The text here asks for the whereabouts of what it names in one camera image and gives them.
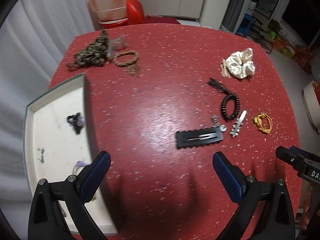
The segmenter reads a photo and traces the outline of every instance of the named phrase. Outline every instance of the black hair clip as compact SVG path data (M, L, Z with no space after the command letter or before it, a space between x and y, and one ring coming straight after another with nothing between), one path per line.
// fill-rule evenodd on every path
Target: black hair clip
M67 122L73 126L77 134L80 134L80 131L83 128L83 118L81 117L80 112L69 115L67 117Z

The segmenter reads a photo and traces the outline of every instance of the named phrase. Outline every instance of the white tray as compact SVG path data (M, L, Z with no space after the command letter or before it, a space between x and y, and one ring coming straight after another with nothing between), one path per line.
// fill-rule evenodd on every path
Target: white tray
M29 188L34 195L38 181L64 181L77 161L92 162L85 117L85 76L76 75L55 86L27 106L24 127L24 161ZM84 127L77 135L67 116L80 112ZM43 163L41 150L44 149ZM60 201L72 233L78 233L64 201ZM104 235L117 234L116 226L103 200L100 188L96 199L85 204Z

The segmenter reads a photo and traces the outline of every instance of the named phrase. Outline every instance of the brown braided hair tie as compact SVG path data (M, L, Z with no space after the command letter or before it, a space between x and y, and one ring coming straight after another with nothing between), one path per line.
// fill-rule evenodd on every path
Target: brown braided hair tie
M118 58L121 56L124 56L124 55L134 55L134 58L132 60L127 61L127 62L123 62L123 63L118 62ZM130 66L130 65L136 63L138 60L138 57L139 57L139 53L137 51L129 50L126 52L121 52L121 53L116 54L113 59L113 62L115 63L115 65L117 65L119 67L127 67L127 66Z

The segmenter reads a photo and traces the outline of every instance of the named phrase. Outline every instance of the yellow hair tie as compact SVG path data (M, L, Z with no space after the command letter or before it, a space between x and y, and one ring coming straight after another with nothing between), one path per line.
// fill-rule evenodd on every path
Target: yellow hair tie
M262 119L266 118L268 120L269 123L269 129L266 129L263 127L262 125ZM269 115L265 114L265 113L261 113L259 114L257 117L253 118L253 122L254 124L259 128L260 131L264 132L264 133L270 133L272 130L272 119Z

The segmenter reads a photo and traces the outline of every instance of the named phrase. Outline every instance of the red chair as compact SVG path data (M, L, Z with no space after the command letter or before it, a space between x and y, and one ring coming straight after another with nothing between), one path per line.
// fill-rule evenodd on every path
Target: red chair
M138 0L127 0L127 18L129 25L135 24L150 24L150 23L167 23L167 24L180 24L173 17L161 17L144 15L143 7Z

